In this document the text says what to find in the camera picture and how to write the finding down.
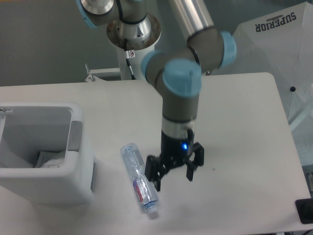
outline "white umbrella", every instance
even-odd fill
[[[304,2],[242,23],[234,38],[238,51],[235,62],[212,74],[271,73],[287,119],[291,120],[311,98],[308,89],[313,83],[313,5]],[[313,141],[308,139],[313,140],[312,116],[292,134],[302,164],[313,164]]]

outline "metal cylinder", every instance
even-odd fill
[[[142,22],[137,24],[126,24],[119,21],[116,33],[122,40],[127,39],[130,43],[141,43],[151,35],[151,23],[149,17],[146,17]]]
[[[81,0],[81,3],[88,12],[94,15],[104,15],[112,9],[114,0]]]
[[[170,0],[169,2],[185,39],[204,28],[214,26],[203,0]]]

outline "black cable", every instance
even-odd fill
[[[127,42],[128,42],[128,40],[125,38],[124,39],[124,51],[127,51]],[[131,66],[131,62],[129,61],[129,58],[126,58],[126,64],[129,67],[129,70],[131,72],[132,80],[136,80],[136,77],[134,75],[134,72],[133,72],[133,69],[132,69],[132,66]]]
[[[313,229],[307,230],[305,233],[303,233],[302,235],[307,235],[308,233],[310,233],[311,231],[313,231]]]

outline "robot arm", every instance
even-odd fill
[[[129,42],[140,50],[142,42],[150,39],[145,0],[77,1],[94,25],[119,19],[117,35],[125,42],[125,50]],[[169,2],[187,47],[172,55],[153,51],[141,63],[142,74],[163,98],[161,154],[148,156],[145,169],[157,191],[161,178],[171,169],[186,164],[187,178],[192,181],[194,170],[204,164],[204,148],[194,143],[201,74],[231,63],[236,56],[233,38],[217,31],[203,0]]]
[[[154,182],[157,191],[160,191],[161,178],[171,169],[186,164],[186,176],[192,181],[194,170],[204,164],[204,148],[194,143],[201,73],[227,65],[236,56],[233,38],[227,32],[217,31],[203,0],[171,0],[170,3],[187,48],[170,56],[152,52],[142,63],[147,81],[163,98],[161,154],[148,156],[145,169],[145,175]]]

